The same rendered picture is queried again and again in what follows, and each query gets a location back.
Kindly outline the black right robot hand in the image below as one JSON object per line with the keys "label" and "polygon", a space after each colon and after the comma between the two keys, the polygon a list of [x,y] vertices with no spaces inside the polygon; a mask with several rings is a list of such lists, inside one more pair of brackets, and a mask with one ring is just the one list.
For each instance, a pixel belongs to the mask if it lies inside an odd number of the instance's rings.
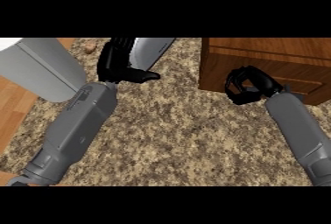
{"label": "black right robot hand", "polygon": [[283,90],[284,86],[255,66],[234,69],[227,77],[225,93],[237,105],[259,102],[262,96],[272,97]]}

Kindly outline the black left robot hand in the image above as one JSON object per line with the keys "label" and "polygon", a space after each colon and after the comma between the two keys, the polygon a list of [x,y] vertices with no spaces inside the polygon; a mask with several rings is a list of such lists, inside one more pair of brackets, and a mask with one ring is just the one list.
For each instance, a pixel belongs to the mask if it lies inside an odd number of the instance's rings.
{"label": "black left robot hand", "polygon": [[131,67],[135,38],[113,38],[104,45],[98,58],[98,80],[119,84],[122,81],[144,83],[162,75]]}

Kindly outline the small tan round object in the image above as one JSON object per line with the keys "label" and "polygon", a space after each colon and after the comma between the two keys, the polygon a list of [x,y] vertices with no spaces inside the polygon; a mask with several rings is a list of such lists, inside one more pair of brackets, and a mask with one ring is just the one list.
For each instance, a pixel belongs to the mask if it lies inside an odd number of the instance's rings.
{"label": "small tan round object", "polygon": [[92,54],[95,52],[95,50],[97,50],[97,47],[98,47],[98,45],[95,43],[88,42],[86,46],[85,46],[86,54]]}

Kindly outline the brown wooden drawer cabinet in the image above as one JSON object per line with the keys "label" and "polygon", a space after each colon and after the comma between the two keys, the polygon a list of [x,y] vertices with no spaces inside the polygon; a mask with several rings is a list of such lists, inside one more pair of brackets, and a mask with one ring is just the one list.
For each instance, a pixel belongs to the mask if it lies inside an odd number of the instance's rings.
{"label": "brown wooden drawer cabinet", "polygon": [[331,38],[203,38],[200,89],[224,92],[230,72],[255,66],[308,105],[331,100]]}

